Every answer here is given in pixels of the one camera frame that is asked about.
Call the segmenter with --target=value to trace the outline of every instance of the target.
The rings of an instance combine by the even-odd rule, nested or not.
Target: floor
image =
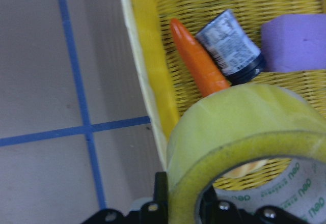
[[[161,171],[120,0],[0,0],[0,222],[127,213]]]

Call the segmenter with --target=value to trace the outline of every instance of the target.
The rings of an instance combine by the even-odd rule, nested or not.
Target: blue tape line
[[[91,122],[90,122],[90,117],[87,108],[86,96],[84,92],[82,74],[80,72],[80,67],[79,67],[79,61],[78,61],[78,55],[76,51],[73,31],[72,31],[72,25],[69,17],[69,12],[68,12],[67,0],[59,0],[59,5],[60,5],[60,11],[62,17],[62,25],[65,32],[67,48],[70,57],[72,73],[73,73],[77,95],[78,95],[81,116],[83,119],[83,125],[90,125]]]
[[[71,128],[65,128],[65,129],[59,129],[53,131],[32,133],[32,134],[21,135],[21,136],[6,137],[0,139],[0,147],[35,142],[35,141],[63,137],[63,136],[72,136],[72,135],[78,135],[84,133],[85,133],[85,127],[78,126],[78,127],[71,127]]]
[[[70,21],[70,17],[69,17],[67,0],[59,0],[59,6],[60,6],[60,11],[61,11],[61,17],[62,17],[62,25],[64,28],[68,52],[69,52],[69,56],[70,56],[73,77],[74,77],[75,86],[76,86],[77,95],[78,95],[81,117],[83,119],[83,125],[87,126],[91,129],[91,121],[90,121],[88,108],[87,108],[87,101],[86,101],[86,96],[85,96],[85,92],[84,92],[82,74],[81,74],[80,68],[79,68],[78,55],[77,55],[77,51],[76,51],[76,46],[75,46],[75,41],[74,41],[74,36],[73,36],[73,31],[72,31],[72,25],[71,25],[71,21]],[[93,134],[91,132],[88,132],[87,134],[85,134],[85,137],[86,137],[87,145],[88,145],[88,149],[89,149],[89,155],[90,155],[90,161],[91,161],[92,170],[93,170],[93,177],[94,177],[94,181],[95,181],[98,203],[99,203],[100,208],[104,209],[104,208],[106,208],[106,202],[105,202],[103,184],[102,184],[101,174],[100,174],[100,170],[99,170],[99,164],[98,164]]]
[[[118,129],[123,127],[129,127],[129,126],[149,124],[150,122],[151,121],[148,116],[143,116],[143,117],[137,117],[132,119],[95,124],[92,125],[92,127],[93,127],[93,132],[97,132],[97,131],[106,131],[106,130]]]
[[[120,121],[94,124],[91,126],[91,129],[88,126],[77,126],[77,127],[70,127],[70,128],[58,129],[53,131],[25,134],[21,136],[4,137],[4,138],[0,138],[0,147],[36,142],[36,141],[64,137],[64,136],[87,134],[90,132],[99,132],[99,131],[113,130],[113,129],[119,129],[119,128],[130,127],[130,126],[138,126],[138,125],[144,125],[149,123],[150,123],[149,117],[143,116],[143,117],[131,118],[131,119],[120,120]]]

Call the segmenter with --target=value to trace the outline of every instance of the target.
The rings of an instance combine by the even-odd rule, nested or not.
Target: screw
[[[105,217],[105,221],[106,222],[112,222],[117,218],[117,214],[116,212],[110,211],[107,213],[106,217]]]
[[[157,211],[158,210],[158,204],[150,204],[148,206],[148,211],[150,212],[154,212],[154,211]]]
[[[276,218],[276,213],[272,209],[264,209],[264,216],[270,219]]]
[[[228,202],[226,202],[226,201],[221,201],[219,203],[219,209],[228,210],[228,209],[230,209],[230,204]]]

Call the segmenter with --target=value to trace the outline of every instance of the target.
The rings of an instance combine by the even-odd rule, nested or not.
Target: orange carrot
[[[230,84],[214,64],[207,51],[178,20],[171,19],[170,28],[173,41],[193,76],[195,83],[206,97],[214,92],[230,87]]]

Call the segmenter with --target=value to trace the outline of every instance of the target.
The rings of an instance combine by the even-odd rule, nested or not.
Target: foam block
[[[326,14],[287,14],[261,28],[270,72],[326,69]]]

